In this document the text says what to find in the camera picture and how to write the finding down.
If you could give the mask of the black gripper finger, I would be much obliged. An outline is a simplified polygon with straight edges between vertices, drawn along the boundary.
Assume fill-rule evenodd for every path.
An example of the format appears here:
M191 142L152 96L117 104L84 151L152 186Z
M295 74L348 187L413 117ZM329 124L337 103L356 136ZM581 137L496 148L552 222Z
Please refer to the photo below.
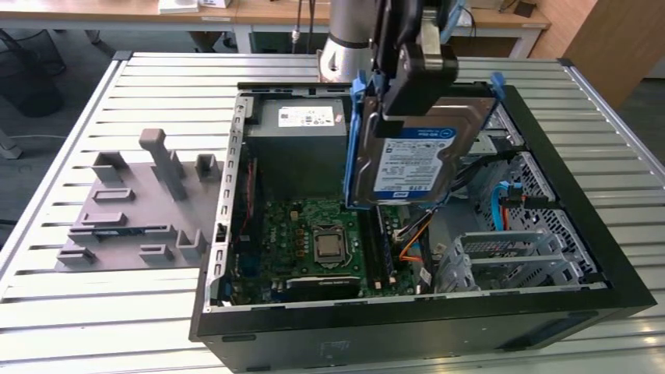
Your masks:
M390 121L384 118L384 102L386 93L389 92L389 78L385 76L373 76L372 83L376 98L373 135L380 139L396 137L400 134L404 123L401 121Z

